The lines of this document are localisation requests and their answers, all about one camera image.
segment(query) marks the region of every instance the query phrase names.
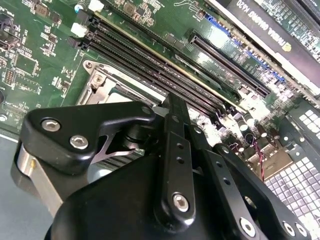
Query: black dimm slot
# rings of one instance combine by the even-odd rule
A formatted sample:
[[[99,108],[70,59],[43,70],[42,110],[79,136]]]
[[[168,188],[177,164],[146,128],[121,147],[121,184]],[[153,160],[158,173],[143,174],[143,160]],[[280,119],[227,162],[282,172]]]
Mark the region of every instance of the black dimm slot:
[[[312,16],[312,18],[320,25],[320,10],[310,0],[298,0],[302,7]]]
[[[119,58],[112,52],[105,50],[103,47],[101,47],[97,43],[91,42],[89,46],[87,44],[85,45],[88,49],[91,49],[101,54],[102,56],[105,56],[106,58],[114,61],[118,67],[130,72],[134,76],[137,76],[142,81],[145,81],[146,83],[151,83],[152,85],[156,85],[157,87],[165,89],[168,92],[174,92],[180,98],[185,100],[192,108],[196,109],[197,111],[204,114],[205,116],[209,117],[212,114],[215,114],[214,109],[210,109],[210,110],[205,109],[203,107],[203,104],[197,98],[193,98],[191,95],[188,94],[188,92],[187,93],[181,92],[179,88],[175,87],[171,82],[162,83],[161,81],[155,81],[153,77],[141,71],[139,67],[134,67],[133,64]]]
[[[231,62],[228,56],[219,51],[212,44],[208,43],[198,33],[193,32],[193,34],[191,34],[190,36],[189,42],[193,47],[206,54],[217,64],[220,63],[222,67],[227,67],[230,72],[237,76],[243,84],[251,88],[253,91],[257,92],[263,98],[271,93],[271,91],[266,86],[264,86],[262,82],[256,79],[251,73],[247,72],[236,62]]]
[[[148,57],[147,59],[142,59],[143,55],[140,55],[141,57],[138,56],[139,52],[133,52],[132,50],[130,50],[129,47],[127,47],[126,45],[122,45],[121,42],[116,41],[115,39],[112,39],[110,37],[105,36],[101,36],[99,34],[93,37],[95,40],[98,40],[99,42],[102,43],[102,45],[104,46],[113,46],[115,49],[117,49],[119,52],[122,51],[122,53],[127,53],[129,54],[132,58],[136,59],[137,62],[141,62],[142,64],[147,64],[148,67],[152,67],[155,71],[157,71],[159,73],[159,75],[164,76],[167,79],[175,79],[175,83],[177,85],[179,85],[182,89],[186,87],[186,82],[188,83],[187,86],[189,86],[190,88],[192,88],[192,90],[194,90],[194,95],[196,95],[198,98],[202,98],[202,100],[209,106],[212,106],[213,108],[218,108],[219,106],[222,105],[222,102],[219,102],[219,105],[214,104],[213,105],[213,99],[205,99],[204,94],[203,94],[203,90],[200,90],[198,88],[198,86],[196,86],[196,84],[194,84],[194,82],[186,79],[184,76],[181,76],[180,74],[178,74],[177,72],[175,72],[174,70],[171,70],[172,72],[171,75],[169,75],[167,72],[163,71],[160,69],[160,67],[164,68],[165,66],[163,66],[160,62],[157,61],[151,61],[154,60],[154,58],[152,57]]]
[[[140,69],[142,71],[144,71],[145,73],[147,73],[148,75],[150,75],[154,78],[157,78],[158,80],[162,81],[163,83],[166,83],[166,82],[172,83],[170,78],[162,76],[159,71],[157,71],[156,69],[152,69],[149,64],[141,61],[140,59],[133,57],[132,55],[125,53],[123,51],[123,49],[118,48],[117,46],[113,45],[111,42],[103,43],[103,42],[99,41],[99,44],[102,44],[101,47],[103,47],[104,49],[108,49],[109,51],[113,51],[115,54],[118,54],[119,57],[121,57],[124,60],[127,60],[128,62],[130,62],[130,64],[134,64],[135,66],[140,67]],[[182,89],[183,92],[186,92],[186,93],[189,92],[189,90],[183,84],[178,84],[177,82],[174,82],[173,84],[176,85],[176,88]],[[192,95],[196,99],[201,99],[201,97],[202,97],[200,94],[197,94],[194,92],[192,93]],[[203,102],[202,101],[202,105],[205,106],[205,108],[208,110],[217,109],[217,106],[211,105],[210,102]]]
[[[154,54],[151,55],[148,51],[138,46],[137,43],[135,43],[131,39],[128,39],[123,34],[116,32],[116,30],[112,29],[111,27],[105,24],[103,24],[103,26],[98,24],[97,26],[101,31],[104,32],[105,35],[99,31],[95,31],[94,33],[96,35],[99,35],[103,38],[106,38],[107,37],[106,35],[108,35],[109,37],[113,38],[115,41],[119,43],[120,43],[119,39],[121,39],[121,44],[125,44],[125,42],[127,42],[128,44],[125,44],[126,48],[131,49],[132,51],[135,51],[137,54],[139,54],[141,57],[144,57],[149,61],[152,61],[155,65],[161,67],[163,70],[171,74],[171,76],[176,78],[177,80],[183,81],[183,83],[187,85],[189,88],[192,88],[194,91],[197,91],[198,93],[200,93],[202,95],[201,97],[204,96],[209,101],[214,102],[218,105],[223,104],[223,102],[220,99],[218,99],[215,95],[208,92],[204,87],[197,85],[195,82],[193,82],[183,74],[179,73],[177,70],[175,70],[172,66],[168,65],[165,61],[163,61],[159,57],[155,56]]]
[[[124,11],[118,9],[116,6],[114,6],[112,3],[108,2],[107,0],[104,0],[103,3],[105,4],[107,9],[110,9],[112,12],[118,14],[119,16],[121,16],[125,21],[127,21],[128,23],[132,24],[133,26],[135,26],[136,28],[138,28],[142,33],[151,36],[153,39],[155,39],[158,43],[160,43],[161,45],[163,45],[164,47],[166,47],[168,50],[170,50],[172,53],[178,55],[180,58],[182,58],[184,61],[186,61],[187,63],[189,63],[190,65],[192,65],[195,69],[197,69],[198,71],[204,73],[205,75],[207,75],[208,77],[210,77],[211,79],[213,79],[215,82],[218,82],[219,84],[221,84],[227,91],[233,93],[233,95],[237,98],[238,101],[241,100],[240,95],[235,91],[235,89],[232,87],[231,84],[227,83],[227,82],[222,82],[221,80],[219,80],[215,75],[213,75],[211,72],[209,72],[207,69],[205,69],[203,66],[201,66],[200,64],[198,64],[197,62],[193,61],[192,59],[190,59],[186,54],[184,54],[182,51],[176,49],[173,45],[171,45],[170,43],[168,43],[165,39],[163,39],[162,37],[158,36],[157,34],[155,34],[154,32],[152,32],[151,30],[149,30],[146,26],[134,21],[129,15],[127,15]]]

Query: capacitor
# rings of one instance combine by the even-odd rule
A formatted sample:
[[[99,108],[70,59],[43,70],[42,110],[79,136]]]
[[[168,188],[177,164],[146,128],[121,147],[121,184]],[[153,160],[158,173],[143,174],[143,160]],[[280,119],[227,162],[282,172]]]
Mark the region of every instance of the capacitor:
[[[0,114],[0,122],[5,122],[8,120],[8,116],[6,114]]]
[[[0,90],[0,104],[4,103],[5,101],[5,95],[4,93]]]
[[[255,119],[252,117],[250,112],[247,112],[244,115],[244,120],[245,120],[246,124],[248,124],[249,127],[253,127],[255,125]]]
[[[248,129],[245,132],[242,132],[242,136],[244,140],[250,145],[252,145],[255,142],[256,137],[250,129]]]
[[[270,135],[275,140],[279,140],[280,139],[279,132],[274,127],[270,129]]]
[[[240,117],[237,120],[237,123],[238,123],[240,131],[244,132],[244,131],[246,131],[248,129],[248,125],[246,124],[246,122],[245,122],[243,117]]]
[[[265,130],[265,128],[261,124],[258,123],[256,125],[256,129],[258,130],[258,132],[262,138],[265,138],[268,135],[267,131]]]
[[[79,1],[75,6],[74,6],[74,11],[75,13],[79,13],[80,10],[87,11],[88,7],[87,4],[84,1]]]

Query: green circuit board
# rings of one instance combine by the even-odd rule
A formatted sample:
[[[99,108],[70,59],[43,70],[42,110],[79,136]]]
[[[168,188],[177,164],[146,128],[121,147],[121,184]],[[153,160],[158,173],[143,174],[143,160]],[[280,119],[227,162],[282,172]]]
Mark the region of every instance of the green circuit board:
[[[74,105],[88,79],[81,67],[84,54],[66,41],[76,17],[72,6],[44,1],[43,12],[29,0],[1,0],[0,14],[12,19],[11,31],[20,39],[0,52],[0,91],[4,102],[0,128],[18,133],[25,114],[35,108]]]
[[[266,114],[265,119],[260,119],[263,123],[270,120],[278,119],[286,112],[286,109],[294,105],[294,99],[298,96],[291,89],[287,88],[284,79],[273,71],[269,66],[266,66],[264,61],[257,57],[250,48],[241,44],[235,37],[230,36],[228,30],[219,23],[221,16],[205,8],[204,1],[190,1],[190,0],[105,0],[113,7],[117,8],[119,12],[115,14],[112,10],[103,10],[97,13],[103,16],[103,19],[119,29],[123,30],[130,36],[133,36],[140,43],[148,46],[162,56],[171,60],[174,64],[183,68],[183,64],[171,54],[166,48],[158,47],[158,43],[148,38],[141,33],[137,28],[132,27],[125,19],[125,15],[129,15],[137,24],[143,25],[150,31],[158,35],[163,40],[169,42],[175,48],[180,50],[183,54],[193,59],[195,62],[202,65],[205,69],[213,73],[221,82],[228,84],[235,90],[239,90],[243,86],[238,78],[227,68],[221,67],[215,63],[214,60],[203,54],[199,50],[190,45],[189,39],[193,31],[196,31],[203,38],[210,41],[211,44],[219,48],[230,59],[238,63],[243,69],[247,70],[254,77],[264,83],[271,89],[271,93],[263,100],[257,99],[254,95],[248,94],[245,89],[242,97],[250,102],[247,109],[255,108],[252,102],[263,103],[269,114]],[[134,7],[132,13],[128,10],[128,4]],[[216,21],[209,21],[206,14],[212,16]]]
[[[244,49],[239,42],[228,36],[229,32],[219,24],[219,15],[202,9],[204,1],[190,0],[107,0],[116,6],[123,14],[129,15],[128,5],[135,7],[135,13],[131,17],[139,24],[144,25],[152,32],[172,44],[191,59],[200,63],[211,73],[214,73],[221,82],[232,85],[237,89],[241,83],[238,78],[225,68],[217,66],[216,61],[199,52],[189,44],[190,35],[196,31],[213,45],[223,51],[235,62],[240,64],[245,70],[254,75],[258,80],[268,83],[272,82],[272,69],[262,66],[259,59],[253,57],[248,49]],[[206,13],[215,20],[208,20]],[[123,24],[123,19],[118,18],[110,11],[102,12],[102,15],[109,21],[122,27],[124,30],[134,35],[137,34],[131,26]]]
[[[110,3],[128,14],[128,6],[124,7],[129,1],[110,0]],[[75,4],[74,0],[0,0],[0,16],[5,15],[11,19],[10,31],[19,39],[19,44],[14,48],[0,52],[0,91],[5,97],[0,105],[0,116],[7,117],[5,121],[0,121],[0,129],[16,134],[20,132],[28,111],[74,105],[89,77],[82,67],[83,60],[108,62],[92,51],[73,49],[67,44],[68,37],[73,35],[71,27],[77,21]],[[266,98],[257,100],[271,112],[266,114],[270,119],[282,115],[286,108],[293,105],[297,95],[286,89],[282,82],[280,87],[274,85],[278,80],[283,81],[281,76],[266,67],[263,60],[256,57],[248,47],[231,37],[228,30],[219,24],[220,16],[206,9],[204,1],[134,0],[130,4],[135,7],[135,13],[141,13],[140,17],[131,16],[137,24],[144,25],[202,65],[220,83],[196,73],[152,37],[139,33],[132,24],[127,24],[121,15],[103,10],[100,16],[173,62],[190,76],[199,78],[221,96],[238,104],[228,88],[221,83],[237,91],[241,88],[241,83],[227,68],[221,68],[214,60],[190,45],[190,35],[192,31],[196,31],[267,87],[271,87],[271,90],[282,87],[282,91],[271,91]],[[215,20],[208,20],[205,14]],[[253,91],[250,92],[248,88],[242,88],[242,91],[244,97],[248,96],[247,102],[256,101]],[[286,94],[287,100],[281,100],[279,96]]]

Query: motherboard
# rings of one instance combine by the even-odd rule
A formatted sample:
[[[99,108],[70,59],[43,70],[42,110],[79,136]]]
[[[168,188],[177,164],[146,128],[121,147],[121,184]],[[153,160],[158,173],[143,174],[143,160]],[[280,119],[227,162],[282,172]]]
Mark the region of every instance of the motherboard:
[[[316,149],[320,139],[319,6],[0,0],[0,136],[17,141],[37,108],[141,101],[164,116],[158,106],[174,93],[211,146],[228,145],[279,196],[274,181],[307,164],[301,144]],[[112,157],[103,167],[114,171],[143,154]]]

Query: black metal bracket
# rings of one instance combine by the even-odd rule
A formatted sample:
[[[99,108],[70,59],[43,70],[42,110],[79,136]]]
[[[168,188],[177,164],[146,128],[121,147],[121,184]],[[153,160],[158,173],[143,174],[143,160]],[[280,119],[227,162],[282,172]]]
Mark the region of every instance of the black metal bracket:
[[[231,149],[223,144],[216,144],[213,151],[225,161],[241,195],[250,198],[255,204],[260,229],[268,239],[311,239],[298,217],[284,206]]]
[[[99,137],[108,136],[111,142],[121,129],[134,124],[150,124],[155,117],[155,113],[141,102],[37,109],[26,115],[20,140],[32,156],[63,173],[80,174],[94,159]],[[78,146],[71,143],[73,137]]]
[[[185,123],[190,123],[186,103],[169,94],[163,103],[169,109],[164,118],[163,149],[154,213],[168,232],[185,231],[195,220],[195,193],[190,143]]]
[[[299,219],[238,156],[223,144],[209,146],[203,131],[191,124],[185,101],[169,94],[162,107],[168,109],[163,116],[140,102],[37,109],[26,116],[14,164],[30,177],[46,204],[54,206],[53,238],[105,238],[118,224],[111,219],[119,214],[124,226],[142,219],[142,225],[137,223],[142,232],[129,229],[137,239],[194,239],[196,233],[201,239],[311,239]],[[85,186],[92,161],[137,148],[145,149],[144,157]],[[197,167],[203,176],[193,172]],[[72,184],[65,187],[64,180]],[[125,190],[117,189],[117,183]],[[111,189],[114,196],[108,195]],[[256,209],[248,209],[244,197]],[[95,222],[97,215],[111,227]]]

